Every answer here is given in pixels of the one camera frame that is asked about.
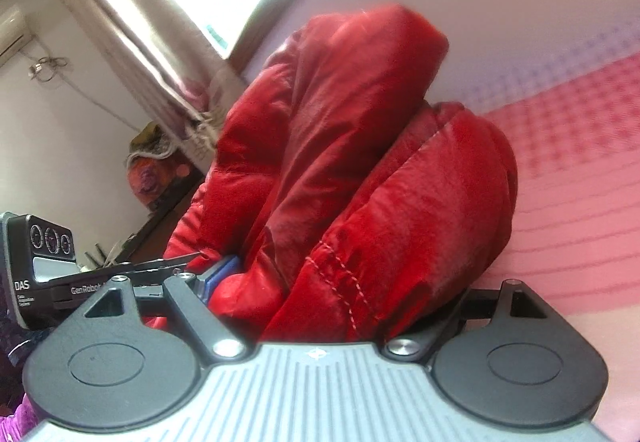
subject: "hanging cable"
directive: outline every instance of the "hanging cable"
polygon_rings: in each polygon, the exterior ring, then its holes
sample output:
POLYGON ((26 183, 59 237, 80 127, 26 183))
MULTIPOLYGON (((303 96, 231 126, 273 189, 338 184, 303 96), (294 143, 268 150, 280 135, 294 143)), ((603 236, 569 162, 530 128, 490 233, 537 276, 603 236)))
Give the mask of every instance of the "hanging cable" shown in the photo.
POLYGON ((114 119, 117 119, 124 126, 129 127, 135 133, 140 133, 140 129, 138 127, 132 125, 124 117, 121 117, 120 115, 116 114, 116 112, 113 112, 111 109, 107 108, 107 106, 103 105, 96 99, 92 98, 90 95, 84 92, 78 85, 76 85, 75 82, 71 81, 62 72, 62 69, 68 65, 68 59, 62 58, 61 56, 60 57, 53 56, 50 48, 47 47, 47 45, 40 39, 40 37, 38 37, 35 34, 33 37, 35 41, 38 42, 40 47, 42 47, 42 49, 45 51, 47 55, 43 56, 42 58, 36 59, 33 56, 30 56, 29 54, 27 54, 22 49, 20 49, 20 53, 25 58, 28 58, 29 60, 33 61, 33 64, 29 67, 30 79, 36 79, 39 83, 47 83, 51 81, 55 76, 59 76, 60 79, 62 79, 63 82, 65 82, 79 96, 83 97, 90 103, 94 104, 100 110, 107 112, 111 117, 114 117, 114 119))

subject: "red down jacket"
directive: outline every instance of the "red down jacket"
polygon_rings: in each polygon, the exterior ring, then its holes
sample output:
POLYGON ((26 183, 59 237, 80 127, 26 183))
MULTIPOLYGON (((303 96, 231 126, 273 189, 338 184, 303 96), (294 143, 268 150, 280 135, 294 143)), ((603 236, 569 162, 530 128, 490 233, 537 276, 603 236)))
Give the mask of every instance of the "red down jacket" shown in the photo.
POLYGON ((468 287, 511 234, 505 136, 424 93, 448 48, 400 6, 313 18, 228 113, 166 257, 239 254, 210 310, 252 339, 383 340, 468 287))

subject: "gray ribbed plate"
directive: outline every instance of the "gray ribbed plate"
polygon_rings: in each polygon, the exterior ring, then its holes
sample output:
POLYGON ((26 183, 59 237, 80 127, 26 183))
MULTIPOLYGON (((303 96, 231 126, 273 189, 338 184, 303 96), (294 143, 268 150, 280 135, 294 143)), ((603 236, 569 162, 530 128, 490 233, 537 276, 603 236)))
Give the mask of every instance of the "gray ribbed plate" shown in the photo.
POLYGON ((604 442, 588 422, 555 432, 500 430, 445 402, 417 364, 370 344, 263 345, 214 368, 196 397, 151 426, 119 434, 40 425, 31 442, 604 442))

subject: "purple blanket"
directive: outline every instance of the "purple blanket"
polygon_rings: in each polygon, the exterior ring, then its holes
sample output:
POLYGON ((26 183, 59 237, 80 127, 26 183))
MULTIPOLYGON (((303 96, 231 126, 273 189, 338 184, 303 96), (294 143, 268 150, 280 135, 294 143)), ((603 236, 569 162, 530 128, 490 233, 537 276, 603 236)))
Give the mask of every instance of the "purple blanket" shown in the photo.
POLYGON ((33 406, 25 395, 22 404, 15 410, 15 414, 9 417, 0 417, 0 441, 17 442, 36 427, 37 423, 38 419, 36 419, 33 406))

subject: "pink mattress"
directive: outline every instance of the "pink mattress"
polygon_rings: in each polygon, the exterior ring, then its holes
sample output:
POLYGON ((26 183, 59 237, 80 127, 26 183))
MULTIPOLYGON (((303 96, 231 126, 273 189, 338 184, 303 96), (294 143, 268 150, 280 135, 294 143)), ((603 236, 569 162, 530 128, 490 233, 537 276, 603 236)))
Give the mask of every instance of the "pink mattress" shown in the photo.
POLYGON ((640 21, 463 101, 508 136, 519 169, 513 236, 478 286, 520 278, 609 366, 596 424, 640 440, 640 21))

